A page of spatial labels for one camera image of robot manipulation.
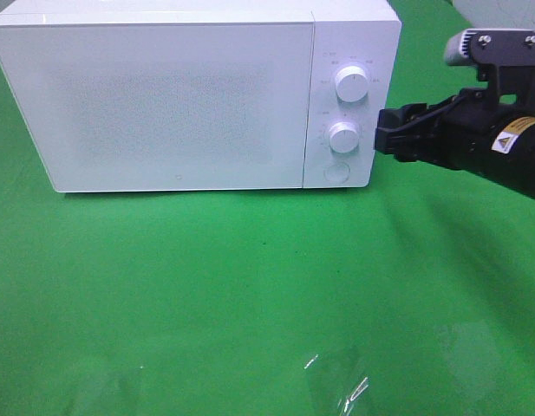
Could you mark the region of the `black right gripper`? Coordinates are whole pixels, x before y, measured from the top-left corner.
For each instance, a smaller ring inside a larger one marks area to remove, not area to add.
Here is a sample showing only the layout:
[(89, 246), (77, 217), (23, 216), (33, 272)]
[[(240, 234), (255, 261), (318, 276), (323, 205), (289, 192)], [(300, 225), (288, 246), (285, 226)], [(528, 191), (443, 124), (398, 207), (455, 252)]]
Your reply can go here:
[[(482, 90), (379, 111), (374, 149), (400, 162), (466, 171), (535, 200), (535, 112), (483, 108)], [(388, 130), (405, 129), (405, 133)]]

